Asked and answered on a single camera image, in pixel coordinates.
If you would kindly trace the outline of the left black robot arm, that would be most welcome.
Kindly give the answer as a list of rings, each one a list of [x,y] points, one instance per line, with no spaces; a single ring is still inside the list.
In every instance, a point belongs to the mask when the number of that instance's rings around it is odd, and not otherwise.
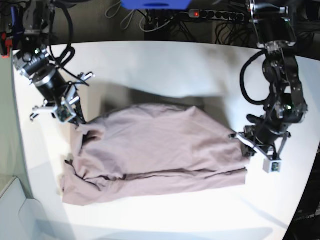
[[[273,150],[271,159],[278,159],[281,151],[276,149],[275,141],[281,138],[284,145],[291,136],[288,128],[301,123],[308,112],[294,51],[297,37],[289,16],[291,4],[290,0],[246,1],[260,51],[242,67],[240,90],[250,104],[263,106],[265,114],[261,117],[247,115],[251,125],[245,126],[244,131],[236,136],[243,144],[244,157],[252,157],[256,153],[267,155],[269,150]],[[261,56],[265,56],[262,70],[269,82],[269,94],[264,100],[254,100],[246,91],[245,73],[250,64]]]

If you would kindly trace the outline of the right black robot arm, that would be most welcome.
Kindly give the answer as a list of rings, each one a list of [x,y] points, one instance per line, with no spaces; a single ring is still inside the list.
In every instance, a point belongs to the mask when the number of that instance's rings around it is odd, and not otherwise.
[[[76,1],[33,0],[23,14],[21,48],[12,58],[13,66],[44,98],[43,105],[32,109],[31,121],[46,113],[61,124],[86,123],[77,86],[87,85],[94,74],[74,75],[66,69],[76,53],[72,46],[74,25],[68,11],[70,5],[76,5]],[[58,57],[52,49],[56,9],[62,10],[68,28],[66,47]]]

